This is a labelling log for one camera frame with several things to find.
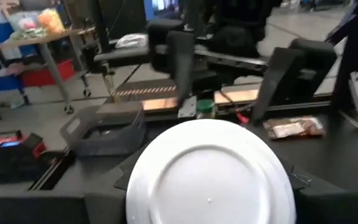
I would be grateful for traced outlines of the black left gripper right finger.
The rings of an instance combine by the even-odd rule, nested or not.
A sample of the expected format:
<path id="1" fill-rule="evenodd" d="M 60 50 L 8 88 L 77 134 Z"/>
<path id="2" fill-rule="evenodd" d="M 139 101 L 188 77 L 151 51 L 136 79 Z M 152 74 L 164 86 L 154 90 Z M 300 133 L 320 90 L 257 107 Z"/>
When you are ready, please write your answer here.
<path id="1" fill-rule="evenodd" d="M 296 207 L 296 222 L 358 224 L 358 192 L 342 189 L 295 166 L 286 166 Z"/>

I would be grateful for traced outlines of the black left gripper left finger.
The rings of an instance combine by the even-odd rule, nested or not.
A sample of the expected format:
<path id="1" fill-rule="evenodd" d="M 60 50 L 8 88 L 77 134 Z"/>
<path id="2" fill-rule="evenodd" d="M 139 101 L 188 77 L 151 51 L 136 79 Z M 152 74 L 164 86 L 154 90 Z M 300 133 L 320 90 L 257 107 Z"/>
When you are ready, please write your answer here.
<path id="1" fill-rule="evenodd" d="M 0 190 L 0 223 L 125 223 L 126 188 L 139 156 L 68 157 L 28 191 Z"/>

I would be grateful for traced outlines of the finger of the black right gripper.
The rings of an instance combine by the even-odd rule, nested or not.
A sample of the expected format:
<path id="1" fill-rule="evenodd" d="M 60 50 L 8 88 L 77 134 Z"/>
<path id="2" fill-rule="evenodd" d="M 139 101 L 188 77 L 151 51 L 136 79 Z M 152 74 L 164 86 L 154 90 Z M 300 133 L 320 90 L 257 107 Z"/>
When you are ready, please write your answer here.
<path id="1" fill-rule="evenodd" d="M 147 24 L 150 64 L 170 75 L 177 86 L 177 101 L 186 100 L 192 85 L 195 38 L 184 26 L 184 21 L 176 19 L 154 19 Z"/>
<path id="2" fill-rule="evenodd" d="M 302 103 L 313 97 L 337 60 L 333 44 L 293 39 L 274 49 L 252 108 L 252 121 L 262 121 L 269 106 Z"/>

